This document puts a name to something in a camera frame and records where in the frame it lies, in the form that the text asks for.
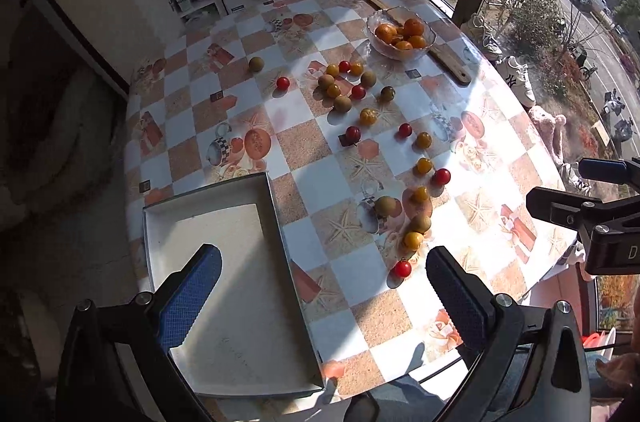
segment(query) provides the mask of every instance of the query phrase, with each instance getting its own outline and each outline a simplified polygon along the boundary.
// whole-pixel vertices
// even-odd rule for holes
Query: floor
[[[127,302],[137,284],[127,245],[124,170],[53,214],[0,233],[0,283],[38,294],[55,318],[61,340],[75,305]]]

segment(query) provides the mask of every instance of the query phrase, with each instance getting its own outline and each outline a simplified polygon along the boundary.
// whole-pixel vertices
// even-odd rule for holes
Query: screw
[[[498,294],[495,297],[495,300],[498,302],[498,305],[502,305],[503,307],[510,307],[513,304],[513,299],[508,294]]]
[[[571,305],[567,303],[564,299],[561,299],[558,303],[556,303],[558,310],[560,310],[563,314],[568,314],[571,312]]]
[[[91,307],[91,300],[90,299],[83,299],[80,303],[78,303],[76,305],[76,308],[78,310],[80,310],[81,312],[85,312],[85,311],[89,310],[90,307]]]
[[[154,298],[154,295],[150,292],[140,292],[136,294],[135,302],[140,306],[145,306],[151,303],[151,300]]]

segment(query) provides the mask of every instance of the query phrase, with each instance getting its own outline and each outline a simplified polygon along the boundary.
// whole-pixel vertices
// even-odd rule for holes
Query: road
[[[565,21],[569,23],[572,5],[569,0],[560,0],[560,3],[565,14]],[[577,39],[587,38],[596,28],[601,33],[583,42],[587,49],[587,56],[598,66],[598,72],[591,76],[591,99],[596,108],[601,110],[604,105],[604,92],[617,88],[626,105],[626,109],[621,116],[625,119],[631,117],[636,124],[634,131],[638,131],[638,128],[640,128],[640,99],[634,84],[620,63],[618,51],[609,34],[603,31],[602,26],[593,15],[581,13],[576,37]],[[617,122],[617,120],[617,118],[612,117],[612,123]],[[637,157],[640,153],[638,147],[640,147],[640,137],[635,133],[629,141],[623,142],[621,156],[623,158]]]

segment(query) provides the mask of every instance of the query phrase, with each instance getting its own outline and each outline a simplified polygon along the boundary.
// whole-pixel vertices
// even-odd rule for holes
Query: red cherry tomato
[[[409,263],[405,259],[401,259],[394,265],[391,271],[399,278],[404,279],[406,277],[409,277],[409,275],[411,274],[411,263]]]
[[[280,76],[278,79],[276,79],[276,87],[278,90],[281,91],[285,91],[287,88],[289,88],[289,85],[291,83],[289,82],[289,78],[286,78],[285,76]]]
[[[362,99],[367,94],[367,90],[362,85],[356,85],[351,89],[351,99]]]
[[[451,173],[448,169],[441,167],[439,170],[436,170],[436,173],[431,177],[431,181],[436,186],[444,186],[451,182]]]
[[[347,141],[351,142],[351,144],[355,144],[360,140],[360,129],[357,126],[350,126],[347,128],[344,135],[347,138]]]
[[[398,133],[400,133],[401,137],[409,137],[414,132],[414,129],[411,127],[409,123],[402,123],[398,128]]]

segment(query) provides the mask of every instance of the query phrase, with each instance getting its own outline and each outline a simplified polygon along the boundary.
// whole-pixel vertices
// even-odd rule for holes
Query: table
[[[258,414],[309,408],[367,391],[433,361],[461,339],[424,272],[428,249],[445,245],[494,292],[519,299],[564,252],[574,234],[533,220],[524,195],[533,186],[563,189],[536,129],[490,63],[427,0],[406,6],[436,31],[438,44],[472,75],[457,86],[430,56],[402,64],[373,51],[363,32],[363,0],[273,0],[226,16],[167,47],[136,73],[127,109],[127,224],[141,289],[148,288],[142,208],[222,179],[267,171],[306,323],[330,378],[327,390],[292,401],[261,402]],[[264,60],[261,72],[248,59]],[[375,87],[345,115],[317,89],[329,63],[361,60]],[[275,80],[287,76],[287,92]],[[338,86],[348,95],[357,78]],[[380,103],[383,86],[395,99]],[[378,121],[343,147],[338,135],[371,107]],[[409,122],[414,134],[399,139]],[[388,278],[403,226],[420,209],[412,189],[427,150],[451,182],[424,206],[433,227],[410,258],[400,285]],[[380,195],[393,215],[371,213]],[[217,412],[222,402],[209,402]]]

